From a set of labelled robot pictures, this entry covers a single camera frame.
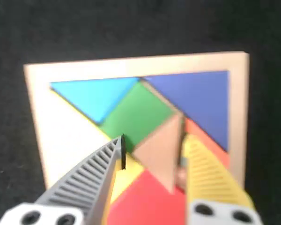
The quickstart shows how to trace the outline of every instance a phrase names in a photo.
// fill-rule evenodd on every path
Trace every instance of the light blue triangle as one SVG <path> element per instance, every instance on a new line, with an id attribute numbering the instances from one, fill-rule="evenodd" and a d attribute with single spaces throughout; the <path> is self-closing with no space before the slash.
<path id="1" fill-rule="evenodd" d="M 52 82 L 51 88 L 96 123 L 101 123 L 137 82 L 114 78 Z"/>

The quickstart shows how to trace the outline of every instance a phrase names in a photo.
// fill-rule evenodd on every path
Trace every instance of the dark blue triangle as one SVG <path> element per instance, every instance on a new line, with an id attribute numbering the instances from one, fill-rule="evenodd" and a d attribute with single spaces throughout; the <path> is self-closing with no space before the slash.
<path id="1" fill-rule="evenodd" d="M 228 72 L 148 76 L 146 80 L 228 149 Z"/>

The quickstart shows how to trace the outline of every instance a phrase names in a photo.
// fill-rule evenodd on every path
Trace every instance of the red triangle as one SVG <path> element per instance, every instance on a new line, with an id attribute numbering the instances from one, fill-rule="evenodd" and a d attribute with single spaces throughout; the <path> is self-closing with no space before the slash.
<path id="1" fill-rule="evenodd" d="M 184 225 L 186 196 L 170 194 L 145 170 L 111 205 L 107 225 Z"/>

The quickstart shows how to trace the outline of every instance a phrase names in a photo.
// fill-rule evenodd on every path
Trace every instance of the tan triangle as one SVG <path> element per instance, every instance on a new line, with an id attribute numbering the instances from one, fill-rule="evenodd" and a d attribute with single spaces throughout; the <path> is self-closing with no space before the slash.
<path id="1" fill-rule="evenodd" d="M 182 117 L 181 113 L 174 114 L 136 146 L 132 153 L 169 192 L 173 192 L 175 186 Z"/>

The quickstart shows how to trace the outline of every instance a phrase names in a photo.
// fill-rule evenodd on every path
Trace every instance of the tangram puzzle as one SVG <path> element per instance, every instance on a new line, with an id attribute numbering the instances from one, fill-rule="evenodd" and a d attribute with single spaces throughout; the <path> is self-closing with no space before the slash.
<path id="1" fill-rule="evenodd" d="M 185 133 L 244 185 L 248 56 L 219 52 L 25 65 L 46 187 L 124 134 L 108 224 L 183 224 Z"/>

